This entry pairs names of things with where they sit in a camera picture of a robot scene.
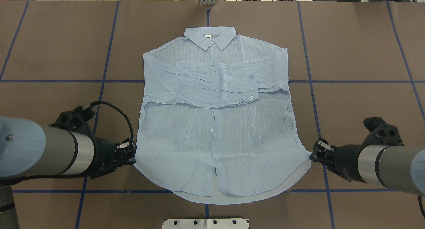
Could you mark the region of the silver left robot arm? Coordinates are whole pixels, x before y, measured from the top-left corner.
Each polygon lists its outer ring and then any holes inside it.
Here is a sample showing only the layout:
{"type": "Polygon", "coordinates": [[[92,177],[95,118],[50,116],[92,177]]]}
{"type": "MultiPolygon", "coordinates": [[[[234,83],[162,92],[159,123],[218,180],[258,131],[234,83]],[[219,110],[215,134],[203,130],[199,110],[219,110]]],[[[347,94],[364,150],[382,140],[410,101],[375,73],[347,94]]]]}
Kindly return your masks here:
{"type": "Polygon", "coordinates": [[[18,229],[12,186],[32,179],[92,179],[135,163],[130,139],[96,138],[86,122],[67,129],[1,117],[1,228],[18,229]]]}

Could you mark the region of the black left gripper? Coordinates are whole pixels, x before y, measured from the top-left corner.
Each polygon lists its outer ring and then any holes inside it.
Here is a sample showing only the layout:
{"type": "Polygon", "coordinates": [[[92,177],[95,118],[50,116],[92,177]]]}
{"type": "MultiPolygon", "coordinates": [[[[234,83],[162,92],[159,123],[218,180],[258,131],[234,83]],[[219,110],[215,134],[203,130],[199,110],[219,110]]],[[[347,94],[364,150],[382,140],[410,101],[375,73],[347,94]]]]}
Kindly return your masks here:
{"type": "Polygon", "coordinates": [[[97,143],[97,159],[95,169],[90,173],[90,179],[95,179],[115,172],[118,167],[134,165],[137,146],[133,140],[124,140],[122,143],[111,143],[105,139],[95,138],[97,143]]]}

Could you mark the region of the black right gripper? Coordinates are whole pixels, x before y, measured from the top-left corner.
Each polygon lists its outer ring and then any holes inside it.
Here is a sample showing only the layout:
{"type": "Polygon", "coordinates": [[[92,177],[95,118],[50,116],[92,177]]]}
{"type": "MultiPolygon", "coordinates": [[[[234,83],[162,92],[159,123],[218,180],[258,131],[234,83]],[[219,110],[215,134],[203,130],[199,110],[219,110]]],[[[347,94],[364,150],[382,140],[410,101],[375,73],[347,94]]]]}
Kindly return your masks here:
{"type": "Polygon", "coordinates": [[[313,145],[309,159],[322,165],[328,165],[329,171],[348,182],[364,182],[357,165],[361,151],[360,145],[331,146],[324,138],[319,138],[313,145]]]}

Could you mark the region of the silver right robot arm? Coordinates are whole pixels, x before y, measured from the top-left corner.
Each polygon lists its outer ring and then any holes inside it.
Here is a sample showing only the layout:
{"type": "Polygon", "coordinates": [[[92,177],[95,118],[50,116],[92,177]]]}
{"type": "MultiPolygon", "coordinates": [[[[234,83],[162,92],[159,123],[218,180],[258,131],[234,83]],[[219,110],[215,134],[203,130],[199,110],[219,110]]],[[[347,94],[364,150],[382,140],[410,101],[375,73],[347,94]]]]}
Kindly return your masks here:
{"type": "Polygon", "coordinates": [[[319,138],[310,160],[348,182],[363,182],[414,194],[424,214],[424,148],[398,145],[330,145],[319,138]]]}

